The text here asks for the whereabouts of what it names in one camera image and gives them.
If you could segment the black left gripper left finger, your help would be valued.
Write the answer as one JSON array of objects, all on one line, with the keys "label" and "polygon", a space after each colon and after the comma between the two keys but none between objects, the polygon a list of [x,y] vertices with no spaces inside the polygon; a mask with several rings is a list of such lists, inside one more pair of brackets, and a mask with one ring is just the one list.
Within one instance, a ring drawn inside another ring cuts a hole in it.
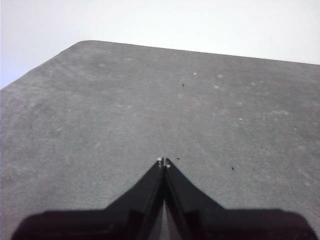
[{"label": "black left gripper left finger", "polygon": [[104,209],[53,210],[26,217],[13,240],[146,240],[162,208],[165,160]]}]

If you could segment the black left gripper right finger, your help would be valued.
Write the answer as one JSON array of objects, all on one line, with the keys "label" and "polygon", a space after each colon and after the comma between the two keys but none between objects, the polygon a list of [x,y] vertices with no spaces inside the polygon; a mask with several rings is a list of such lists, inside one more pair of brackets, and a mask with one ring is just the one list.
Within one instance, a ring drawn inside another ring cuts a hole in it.
[{"label": "black left gripper right finger", "polygon": [[300,214],[282,209],[227,209],[164,160],[165,202],[183,240],[314,240]]}]

